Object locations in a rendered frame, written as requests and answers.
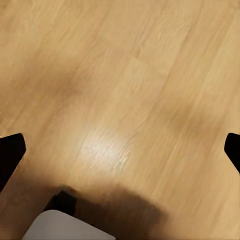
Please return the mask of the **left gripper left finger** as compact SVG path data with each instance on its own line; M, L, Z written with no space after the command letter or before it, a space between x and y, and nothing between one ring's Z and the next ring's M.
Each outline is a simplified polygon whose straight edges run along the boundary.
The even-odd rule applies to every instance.
M0 193L26 152L22 133L0 138Z

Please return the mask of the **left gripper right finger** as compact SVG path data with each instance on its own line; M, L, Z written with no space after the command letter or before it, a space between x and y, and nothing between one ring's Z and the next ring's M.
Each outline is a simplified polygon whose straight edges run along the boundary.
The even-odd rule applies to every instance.
M235 165L240 173L240 135L236 133L229 133L227 135L224 151Z

